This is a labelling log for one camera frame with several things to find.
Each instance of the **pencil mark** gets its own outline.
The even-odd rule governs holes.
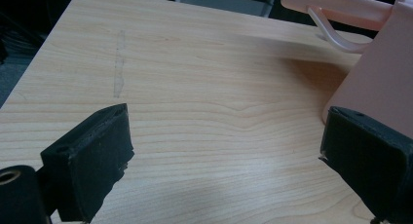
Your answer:
[[[121,30],[118,33],[115,56],[115,75],[113,81],[113,97],[119,98],[122,89],[124,88],[124,63],[125,60],[121,56],[121,50],[125,48],[125,31]]]

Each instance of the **table surface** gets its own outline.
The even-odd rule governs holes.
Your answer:
[[[44,148],[125,102],[135,156],[93,223],[369,223],[318,160],[321,109],[359,56],[318,33],[163,0],[73,0],[0,110],[0,168],[38,169]]]

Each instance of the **pink plastic object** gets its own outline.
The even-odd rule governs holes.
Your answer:
[[[282,0],[282,4],[310,14],[334,47],[362,53],[324,107],[323,119],[331,105],[346,107],[413,138],[413,0],[396,0],[393,6],[372,0]],[[371,43],[349,42],[326,19],[379,33]]]

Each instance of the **pink handle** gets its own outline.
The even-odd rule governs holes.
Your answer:
[[[393,5],[374,0],[282,0],[286,8],[308,13],[321,8],[331,20],[370,30],[380,30],[389,18]]]

